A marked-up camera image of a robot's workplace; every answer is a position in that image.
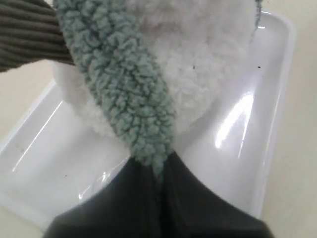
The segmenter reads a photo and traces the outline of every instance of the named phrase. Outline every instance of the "white fleece fabric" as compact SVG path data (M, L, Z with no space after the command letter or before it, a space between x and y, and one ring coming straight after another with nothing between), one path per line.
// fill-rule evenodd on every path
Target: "white fleece fabric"
M255 30L254 0L127 0L157 56L181 133L234 80ZM115 136L76 67L58 63L64 99L100 135Z

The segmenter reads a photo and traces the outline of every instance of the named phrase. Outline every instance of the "black fabric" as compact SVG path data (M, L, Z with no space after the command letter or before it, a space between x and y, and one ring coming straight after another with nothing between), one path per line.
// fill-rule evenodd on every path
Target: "black fabric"
M159 238L152 169L130 159L112 182L57 217L44 238Z
M55 10L44 0L0 0L0 72L44 59L74 65Z
M265 223L207 189L176 153L164 167L161 226L164 238L273 238Z

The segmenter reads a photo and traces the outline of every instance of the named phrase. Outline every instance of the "white plastic tray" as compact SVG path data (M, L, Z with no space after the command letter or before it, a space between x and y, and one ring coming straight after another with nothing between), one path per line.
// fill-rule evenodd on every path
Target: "white plastic tray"
M250 56L224 98L177 139L176 151L212 191L259 217L296 33L263 12ZM84 202L128 157L61 101L54 83L0 147L0 204L45 229Z

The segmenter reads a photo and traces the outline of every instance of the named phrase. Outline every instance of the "table surface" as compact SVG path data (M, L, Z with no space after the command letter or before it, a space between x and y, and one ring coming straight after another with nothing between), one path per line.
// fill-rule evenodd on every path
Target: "table surface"
M263 219L276 238L317 234L317 1L265 0L298 32L283 116L278 129ZM0 140L52 78L47 61L0 74ZM0 237L40 238L41 231L0 207Z

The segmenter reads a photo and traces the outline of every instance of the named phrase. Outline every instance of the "dark gray fabric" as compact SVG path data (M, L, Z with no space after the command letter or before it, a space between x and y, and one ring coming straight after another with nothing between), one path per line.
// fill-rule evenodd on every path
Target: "dark gray fabric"
M74 64L44 0L0 0L0 72L38 60Z

